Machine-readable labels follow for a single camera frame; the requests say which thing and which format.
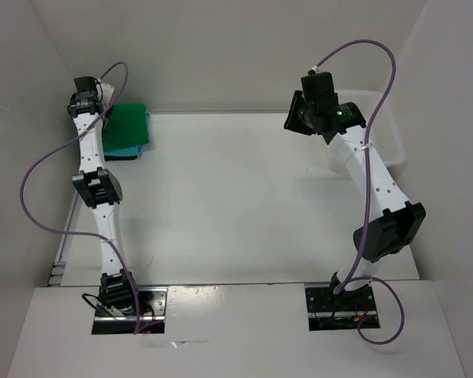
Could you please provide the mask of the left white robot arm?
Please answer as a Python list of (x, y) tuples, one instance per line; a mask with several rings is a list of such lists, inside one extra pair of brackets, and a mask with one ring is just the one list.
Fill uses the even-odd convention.
[(121, 249), (117, 225), (119, 205), (123, 199), (117, 178), (105, 168), (102, 143), (104, 120), (100, 117), (109, 97), (103, 94), (101, 83), (94, 77), (82, 76), (74, 80), (68, 113), (75, 124), (79, 139), (80, 166), (72, 178), (73, 185), (95, 218), (101, 239), (101, 277), (98, 301), (103, 312), (116, 315), (135, 315), (141, 305), (141, 295), (132, 289), (122, 262), (115, 250)]

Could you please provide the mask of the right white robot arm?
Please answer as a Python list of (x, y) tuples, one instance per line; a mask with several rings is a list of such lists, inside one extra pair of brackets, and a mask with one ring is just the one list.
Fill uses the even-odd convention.
[(364, 201), (363, 225), (352, 234), (355, 257), (331, 279), (330, 301), (348, 309), (379, 262), (415, 238), (426, 210), (398, 187), (371, 140), (371, 121), (353, 102), (340, 102), (329, 72), (310, 70), (292, 97), (284, 128), (322, 137), (341, 160)]

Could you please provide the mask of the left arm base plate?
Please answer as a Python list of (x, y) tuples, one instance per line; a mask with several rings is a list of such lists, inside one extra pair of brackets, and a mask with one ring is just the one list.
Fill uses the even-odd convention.
[[(139, 334), (163, 334), (166, 322), (167, 287), (141, 287), (139, 290)], [(95, 295), (82, 294), (94, 310), (92, 335), (132, 335), (136, 326), (136, 311), (129, 307), (117, 309), (104, 305)]]

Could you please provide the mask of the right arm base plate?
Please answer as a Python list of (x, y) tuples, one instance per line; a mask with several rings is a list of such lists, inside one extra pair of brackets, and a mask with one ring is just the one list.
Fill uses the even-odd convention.
[(372, 288), (365, 285), (355, 294), (335, 295), (330, 286), (304, 288), (308, 326), (311, 332), (380, 328)]

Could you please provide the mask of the black t-shirt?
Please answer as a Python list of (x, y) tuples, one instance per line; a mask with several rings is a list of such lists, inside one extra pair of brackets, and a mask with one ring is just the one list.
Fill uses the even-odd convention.
[(105, 161), (133, 161), (136, 160), (139, 157), (139, 155), (105, 155), (104, 160)]

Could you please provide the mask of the light blue t-shirt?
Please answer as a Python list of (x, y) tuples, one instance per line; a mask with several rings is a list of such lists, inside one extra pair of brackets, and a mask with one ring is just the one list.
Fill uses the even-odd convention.
[(141, 151), (143, 149), (145, 145), (143, 146), (138, 146), (138, 147), (129, 147), (127, 149), (123, 149), (123, 150), (115, 150), (113, 152), (110, 152), (110, 153), (105, 153), (105, 155), (121, 155), (121, 156), (125, 156), (125, 155), (140, 155), (141, 154)]

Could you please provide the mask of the green t-shirt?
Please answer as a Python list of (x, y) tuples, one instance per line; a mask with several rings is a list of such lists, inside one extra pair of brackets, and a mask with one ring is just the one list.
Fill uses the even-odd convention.
[(102, 130), (103, 151), (110, 153), (149, 143), (148, 111), (141, 103), (113, 106)]

